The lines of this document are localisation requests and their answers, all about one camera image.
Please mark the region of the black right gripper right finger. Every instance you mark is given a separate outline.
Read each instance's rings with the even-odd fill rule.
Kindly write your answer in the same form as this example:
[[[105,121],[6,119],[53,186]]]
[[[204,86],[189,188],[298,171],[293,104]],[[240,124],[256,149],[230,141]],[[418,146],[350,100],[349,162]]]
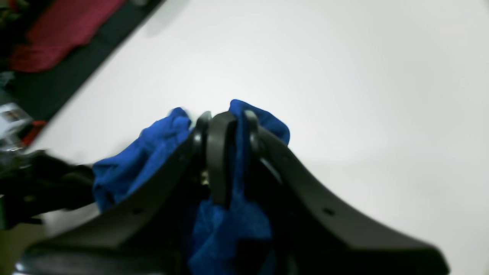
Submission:
[[[447,275],[433,245],[366,216],[326,188],[252,111],[244,191],[269,219],[278,275]]]

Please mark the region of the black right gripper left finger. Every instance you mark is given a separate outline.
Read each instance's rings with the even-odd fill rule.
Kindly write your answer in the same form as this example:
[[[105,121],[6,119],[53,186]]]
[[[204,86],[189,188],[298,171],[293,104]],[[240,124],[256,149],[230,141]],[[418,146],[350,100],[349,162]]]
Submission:
[[[175,210],[210,195],[229,207],[228,145],[237,119],[204,112],[194,130],[138,190],[108,211],[32,245],[16,263],[17,275],[177,275],[180,248],[164,245]]]

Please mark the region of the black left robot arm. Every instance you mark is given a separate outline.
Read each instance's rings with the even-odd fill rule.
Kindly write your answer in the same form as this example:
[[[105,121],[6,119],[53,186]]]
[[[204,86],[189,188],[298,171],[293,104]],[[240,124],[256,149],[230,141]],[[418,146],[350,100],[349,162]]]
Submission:
[[[2,151],[0,167],[0,227],[42,224],[40,214],[75,210],[94,202],[92,168],[67,163],[35,151]]]

